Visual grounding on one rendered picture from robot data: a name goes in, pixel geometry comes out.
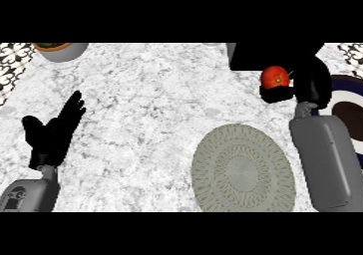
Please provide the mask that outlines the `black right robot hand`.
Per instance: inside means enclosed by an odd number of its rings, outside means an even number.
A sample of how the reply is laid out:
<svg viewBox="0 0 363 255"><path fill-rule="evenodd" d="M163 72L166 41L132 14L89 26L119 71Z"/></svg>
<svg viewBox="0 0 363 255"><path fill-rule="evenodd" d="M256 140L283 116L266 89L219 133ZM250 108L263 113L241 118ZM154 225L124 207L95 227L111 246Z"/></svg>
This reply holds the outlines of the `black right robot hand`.
<svg viewBox="0 0 363 255"><path fill-rule="evenodd" d="M312 103L323 110L331 99L331 78L326 64L312 56L284 70L289 74L289 86L266 90L259 85L260 98L269 104L296 98L300 103Z"/></svg>

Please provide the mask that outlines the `round grey woven placemat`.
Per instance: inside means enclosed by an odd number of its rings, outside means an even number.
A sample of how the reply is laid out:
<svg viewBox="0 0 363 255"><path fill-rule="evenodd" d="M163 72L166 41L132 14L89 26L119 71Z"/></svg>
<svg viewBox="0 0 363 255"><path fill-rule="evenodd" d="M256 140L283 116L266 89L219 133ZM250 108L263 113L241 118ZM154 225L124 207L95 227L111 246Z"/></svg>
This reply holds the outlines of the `round grey woven placemat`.
<svg viewBox="0 0 363 255"><path fill-rule="evenodd" d="M255 127L216 127L191 161L191 187L204 212L286 212L294 206L294 178L284 152Z"/></svg>

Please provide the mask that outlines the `grey pot with orange rim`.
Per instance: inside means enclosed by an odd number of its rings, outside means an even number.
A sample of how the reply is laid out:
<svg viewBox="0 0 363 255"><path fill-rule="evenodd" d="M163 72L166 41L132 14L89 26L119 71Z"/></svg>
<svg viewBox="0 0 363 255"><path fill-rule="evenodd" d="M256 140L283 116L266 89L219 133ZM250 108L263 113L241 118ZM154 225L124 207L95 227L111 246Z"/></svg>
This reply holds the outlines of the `grey pot with orange rim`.
<svg viewBox="0 0 363 255"><path fill-rule="evenodd" d="M34 43L36 50L42 56L55 63L76 60L85 53L88 43Z"/></svg>

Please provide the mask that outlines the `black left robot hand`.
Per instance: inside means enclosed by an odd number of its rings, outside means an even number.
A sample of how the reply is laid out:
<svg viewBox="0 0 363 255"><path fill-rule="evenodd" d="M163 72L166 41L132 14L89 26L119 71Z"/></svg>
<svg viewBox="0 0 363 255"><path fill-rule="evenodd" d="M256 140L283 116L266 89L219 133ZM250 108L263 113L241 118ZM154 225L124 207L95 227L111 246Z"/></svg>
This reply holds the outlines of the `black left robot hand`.
<svg viewBox="0 0 363 255"><path fill-rule="evenodd" d="M64 104L58 116L46 124L33 116L22 118L25 141L31 146L28 163L31 169L37 169L43 165L61 165L85 112L82 93L76 91Z"/></svg>

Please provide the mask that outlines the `red tomato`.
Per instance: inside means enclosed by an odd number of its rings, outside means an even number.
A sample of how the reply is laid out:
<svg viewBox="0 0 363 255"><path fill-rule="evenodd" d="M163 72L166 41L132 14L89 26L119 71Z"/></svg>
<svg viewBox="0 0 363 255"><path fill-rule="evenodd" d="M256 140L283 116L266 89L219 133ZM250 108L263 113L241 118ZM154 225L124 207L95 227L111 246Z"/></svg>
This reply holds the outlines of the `red tomato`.
<svg viewBox="0 0 363 255"><path fill-rule="evenodd" d="M268 67L260 73L260 85L269 90L275 87L289 86L289 74L278 66Z"/></svg>

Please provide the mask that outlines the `blue white brown plate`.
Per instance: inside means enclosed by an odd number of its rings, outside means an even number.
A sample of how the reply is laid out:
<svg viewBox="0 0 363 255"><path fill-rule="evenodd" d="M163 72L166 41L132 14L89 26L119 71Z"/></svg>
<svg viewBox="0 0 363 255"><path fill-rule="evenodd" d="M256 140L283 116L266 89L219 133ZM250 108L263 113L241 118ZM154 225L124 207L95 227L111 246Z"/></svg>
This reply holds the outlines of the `blue white brown plate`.
<svg viewBox="0 0 363 255"><path fill-rule="evenodd" d="M315 116L336 116L345 123L363 168L363 80L331 76L331 100L327 108L312 112Z"/></svg>

